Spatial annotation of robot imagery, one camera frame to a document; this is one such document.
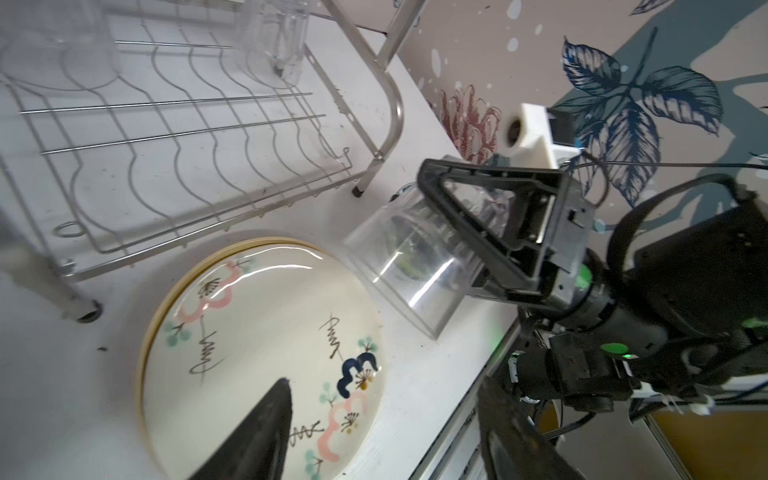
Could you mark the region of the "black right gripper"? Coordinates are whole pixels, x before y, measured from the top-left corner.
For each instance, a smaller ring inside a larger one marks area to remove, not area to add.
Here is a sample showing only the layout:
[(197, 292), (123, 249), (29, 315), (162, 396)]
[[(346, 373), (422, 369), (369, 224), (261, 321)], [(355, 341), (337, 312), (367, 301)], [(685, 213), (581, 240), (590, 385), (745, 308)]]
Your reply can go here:
[[(523, 190), (525, 208), (514, 241), (519, 249), (485, 228), (444, 183), (484, 189)], [(544, 312), (568, 312), (585, 296), (576, 286), (585, 258), (588, 223), (595, 207), (582, 197), (580, 184), (560, 170), (480, 166), (427, 159), (417, 186), (469, 248), (483, 261), (509, 300)]]

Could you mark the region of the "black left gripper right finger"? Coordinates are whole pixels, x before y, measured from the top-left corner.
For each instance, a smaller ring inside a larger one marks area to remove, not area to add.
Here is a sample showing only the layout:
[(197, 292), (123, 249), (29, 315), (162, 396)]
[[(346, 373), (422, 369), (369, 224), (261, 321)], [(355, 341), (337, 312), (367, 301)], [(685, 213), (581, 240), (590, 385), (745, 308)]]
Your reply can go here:
[(519, 402), (492, 378), (479, 386), (477, 411), (481, 455), (489, 479), (583, 477), (531, 424)]

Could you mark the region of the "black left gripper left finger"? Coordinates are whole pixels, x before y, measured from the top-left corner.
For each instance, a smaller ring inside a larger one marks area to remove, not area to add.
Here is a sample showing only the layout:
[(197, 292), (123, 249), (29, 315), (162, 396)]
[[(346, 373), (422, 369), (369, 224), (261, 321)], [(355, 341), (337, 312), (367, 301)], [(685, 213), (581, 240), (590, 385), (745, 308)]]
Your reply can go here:
[(290, 384), (281, 378), (191, 479), (281, 479), (292, 413)]

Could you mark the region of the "white floral plate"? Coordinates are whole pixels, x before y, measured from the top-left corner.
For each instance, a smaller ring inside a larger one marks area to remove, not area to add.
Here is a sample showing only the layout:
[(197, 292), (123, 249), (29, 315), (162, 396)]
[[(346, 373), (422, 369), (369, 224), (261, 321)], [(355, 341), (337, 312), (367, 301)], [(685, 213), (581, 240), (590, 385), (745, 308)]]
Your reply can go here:
[(228, 256), (178, 295), (152, 343), (143, 408), (159, 467), (192, 476), (287, 378), (284, 477), (339, 479), (371, 433), (386, 370), (376, 306), (331, 254), (270, 244)]

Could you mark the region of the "yellow plate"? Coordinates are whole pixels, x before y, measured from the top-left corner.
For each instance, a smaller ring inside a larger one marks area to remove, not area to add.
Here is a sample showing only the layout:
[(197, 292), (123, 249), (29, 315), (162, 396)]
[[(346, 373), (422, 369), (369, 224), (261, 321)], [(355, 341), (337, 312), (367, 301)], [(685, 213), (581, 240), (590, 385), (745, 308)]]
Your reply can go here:
[(172, 273), (174, 269), (180, 271), (179, 274), (172, 275), (174, 278), (173, 286), (165, 288), (163, 284), (160, 284), (159, 287), (153, 287), (151, 291), (146, 292), (149, 296), (148, 300), (143, 300), (142, 304), (134, 303), (132, 307), (134, 312), (138, 312), (139, 307), (146, 306), (147, 308), (152, 308), (152, 316), (149, 316), (148, 314), (142, 315), (142, 319), (148, 319), (149, 322), (143, 332), (141, 347), (138, 349), (138, 359), (136, 360), (136, 368), (133, 378), (133, 398), (140, 438), (155, 464), (159, 465), (160, 461), (153, 449), (147, 431), (143, 408), (143, 388), (152, 343), (160, 329), (160, 323), (165, 316), (165, 312), (173, 305), (175, 299), (186, 286), (202, 271), (206, 270), (208, 265), (218, 263), (220, 260), (241, 251), (270, 244), (296, 245), (311, 248), (323, 254), (330, 255), (330, 252), (322, 246), (315, 245), (302, 239), (278, 235), (268, 236), (264, 232), (259, 232), (258, 230), (234, 232), (226, 234), (220, 238), (215, 238), (214, 240), (204, 241), (201, 246), (193, 247), (189, 252), (181, 254), (178, 260), (162, 265), (157, 272), (157, 276)]

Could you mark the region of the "silver two-tier dish rack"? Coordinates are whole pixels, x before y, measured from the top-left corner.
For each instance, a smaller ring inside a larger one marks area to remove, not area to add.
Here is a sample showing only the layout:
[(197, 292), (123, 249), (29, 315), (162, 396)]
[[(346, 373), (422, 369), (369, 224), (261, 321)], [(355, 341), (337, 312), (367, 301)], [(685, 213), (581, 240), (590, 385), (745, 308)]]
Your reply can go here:
[(54, 91), (1, 74), (1, 276), (66, 318), (102, 316), (95, 278), (332, 190), (364, 195), (402, 142), (395, 56), (422, 1), (385, 33), (324, 2), (287, 89), (238, 67), (238, 1), (99, 2), (115, 81)]

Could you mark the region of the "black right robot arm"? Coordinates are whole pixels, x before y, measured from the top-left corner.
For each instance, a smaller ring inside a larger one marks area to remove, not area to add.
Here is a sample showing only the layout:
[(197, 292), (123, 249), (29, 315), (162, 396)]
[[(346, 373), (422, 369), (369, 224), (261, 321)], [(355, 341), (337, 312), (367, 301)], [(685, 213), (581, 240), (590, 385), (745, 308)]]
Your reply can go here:
[[(557, 170), (428, 159), (417, 185), (482, 265), (474, 292), (517, 306), (544, 347), (511, 356), (521, 399), (560, 400), (591, 415), (642, 385), (686, 402), (767, 369), (767, 207), (732, 176), (709, 174), (632, 209), (607, 251), (588, 245), (596, 207), (572, 161)], [(731, 207), (639, 250), (656, 207), (716, 185)]]

